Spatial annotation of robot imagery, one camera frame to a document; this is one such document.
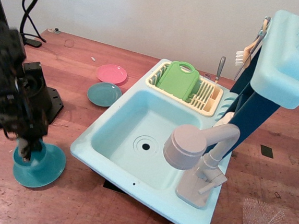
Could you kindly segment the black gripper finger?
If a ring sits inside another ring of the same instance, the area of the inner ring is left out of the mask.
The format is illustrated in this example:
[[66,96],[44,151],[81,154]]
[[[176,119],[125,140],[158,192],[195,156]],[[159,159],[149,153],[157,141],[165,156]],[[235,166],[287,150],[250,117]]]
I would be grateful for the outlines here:
[[33,139],[31,143],[31,151],[41,151],[43,149],[42,144],[42,137]]
[[31,141],[18,138],[18,153],[24,162],[29,162],[31,158]]

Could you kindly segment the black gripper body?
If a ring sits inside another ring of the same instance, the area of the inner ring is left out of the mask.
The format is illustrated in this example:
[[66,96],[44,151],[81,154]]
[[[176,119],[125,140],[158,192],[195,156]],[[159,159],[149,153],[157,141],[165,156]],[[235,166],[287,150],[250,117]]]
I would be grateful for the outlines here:
[[48,133],[48,120],[43,109],[34,108],[29,115],[16,108],[3,112],[0,110],[0,130],[9,140],[23,138],[32,140],[42,138]]

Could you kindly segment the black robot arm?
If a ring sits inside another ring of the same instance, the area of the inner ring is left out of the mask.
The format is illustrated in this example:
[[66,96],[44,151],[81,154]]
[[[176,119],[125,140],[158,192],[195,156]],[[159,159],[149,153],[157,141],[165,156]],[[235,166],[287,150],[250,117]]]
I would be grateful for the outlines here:
[[41,151],[41,139],[48,132],[44,107],[33,99],[39,93],[36,83],[26,87],[23,61],[26,52],[21,36],[8,26],[0,4],[0,129],[18,140],[19,156],[30,161],[34,151]]

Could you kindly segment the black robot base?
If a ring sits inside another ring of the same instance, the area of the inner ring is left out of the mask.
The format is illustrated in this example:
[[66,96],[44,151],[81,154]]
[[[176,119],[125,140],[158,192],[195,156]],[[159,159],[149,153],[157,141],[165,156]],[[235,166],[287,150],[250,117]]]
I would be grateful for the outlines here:
[[0,64],[0,110],[16,108],[29,115],[34,108],[43,109],[51,124],[62,107],[56,90],[46,85],[40,63]]

